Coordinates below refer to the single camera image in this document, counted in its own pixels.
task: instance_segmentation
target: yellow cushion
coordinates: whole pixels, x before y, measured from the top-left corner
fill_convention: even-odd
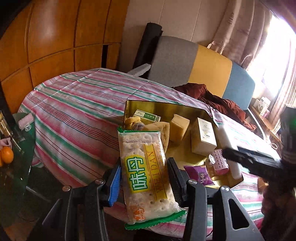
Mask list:
[[[223,96],[232,68],[230,59],[198,45],[198,51],[189,77],[189,83],[205,84],[219,97]]]

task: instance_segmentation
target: window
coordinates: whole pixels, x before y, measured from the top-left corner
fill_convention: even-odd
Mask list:
[[[264,83],[273,98],[281,88],[289,61],[291,31],[286,22],[273,16],[264,46],[247,69],[256,83]]]

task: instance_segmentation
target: wooden wardrobe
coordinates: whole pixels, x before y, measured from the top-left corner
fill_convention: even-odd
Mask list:
[[[12,113],[38,84],[115,69],[129,0],[33,0],[0,39],[0,80]]]

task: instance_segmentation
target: wooden panel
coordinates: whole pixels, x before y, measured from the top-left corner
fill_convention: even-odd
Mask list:
[[[104,43],[121,42],[128,4],[129,0],[111,0],[106,22]]]
[[[101,67],[103,45],[90,45],[75,49],[75,71]]]
[[[16,16],[0,40],[0,79],[2,80],[28,64],[25,36],[30,8],[31,4]]]
[[[107,69],[116,69],[119,49],[120,49],[120,44],[108,45],[107,64],[106,64]]]
[[[75,46],[103,42],[109,4],[110,0],[81,0]]]
[[[10,111],[16,113],[26,95],[33,90],[29,69],[24,69],[1,84]]]
[[[78,5],[79,0],[36,1],[29,29],[29,63],[73,47]]]
[[[201,0],[165,1],[159,24],[163,35],[191,41]]]
[[[48,57],[30,66],[33,86],[58,76],[74,71],[73,50]]]

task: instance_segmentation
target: sponge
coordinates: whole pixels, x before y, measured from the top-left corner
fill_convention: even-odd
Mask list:
[[[190,120],[174,114],[174,118],[170,122],[170,141],[181,142],[188,129],[189,122]]]

